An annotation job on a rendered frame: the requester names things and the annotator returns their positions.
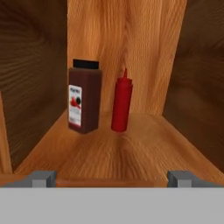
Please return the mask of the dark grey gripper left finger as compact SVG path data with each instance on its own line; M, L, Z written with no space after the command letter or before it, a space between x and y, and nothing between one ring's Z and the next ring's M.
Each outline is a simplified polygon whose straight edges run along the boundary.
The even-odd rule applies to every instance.
M3 187L47 188L56 186L56 171L34 171L22 180L13 181Z

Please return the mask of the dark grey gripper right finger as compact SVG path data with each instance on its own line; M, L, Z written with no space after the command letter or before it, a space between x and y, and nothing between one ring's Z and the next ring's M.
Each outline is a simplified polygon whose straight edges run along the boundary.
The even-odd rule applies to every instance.
M221 187L213 182L198 178L190 171L168 171L168 187Z

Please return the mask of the dark red paprika jar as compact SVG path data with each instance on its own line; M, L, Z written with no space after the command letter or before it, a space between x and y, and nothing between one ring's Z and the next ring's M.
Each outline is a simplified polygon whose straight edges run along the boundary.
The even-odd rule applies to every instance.
M98 128L102 91L99 62L73 59L68 70L68 127L81 134Z

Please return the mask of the red ketchup bottle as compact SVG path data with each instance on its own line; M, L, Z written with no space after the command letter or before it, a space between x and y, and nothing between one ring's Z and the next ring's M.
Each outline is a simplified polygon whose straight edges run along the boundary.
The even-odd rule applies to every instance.
M128 126L130 101L133 83L128 77L128 69L124 69L123 77L119 77L115 84L115 97L111 129L116 132L124 132Z

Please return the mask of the wooden cabinet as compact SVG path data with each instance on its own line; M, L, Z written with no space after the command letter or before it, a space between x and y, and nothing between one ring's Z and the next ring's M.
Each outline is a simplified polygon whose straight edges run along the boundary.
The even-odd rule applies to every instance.
M84 135L67 121L73 59L102 71L100 124ZM36 170L62 186L164 186L170 170L224 185L224 0L0 0L0 182Z

